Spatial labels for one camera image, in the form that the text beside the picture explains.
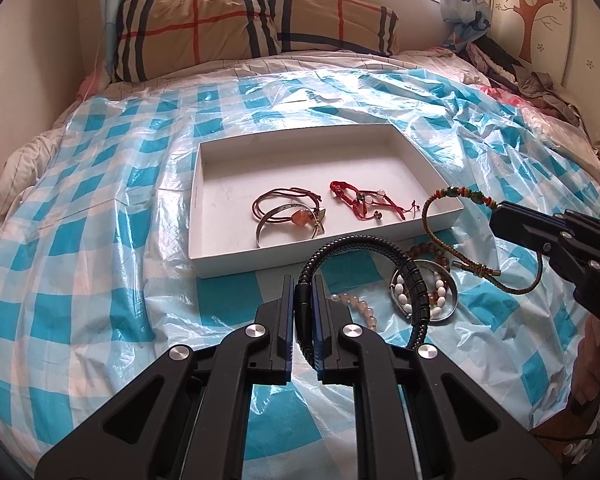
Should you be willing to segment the right hand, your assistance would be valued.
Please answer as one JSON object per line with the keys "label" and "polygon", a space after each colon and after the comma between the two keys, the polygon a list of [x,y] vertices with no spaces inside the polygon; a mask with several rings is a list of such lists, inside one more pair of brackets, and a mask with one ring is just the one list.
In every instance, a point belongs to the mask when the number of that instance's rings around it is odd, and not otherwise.
{"label": "right hand", "polygon": [[570,411],[581,415],[600,395],[600,320],[590,314],[573,363]]}

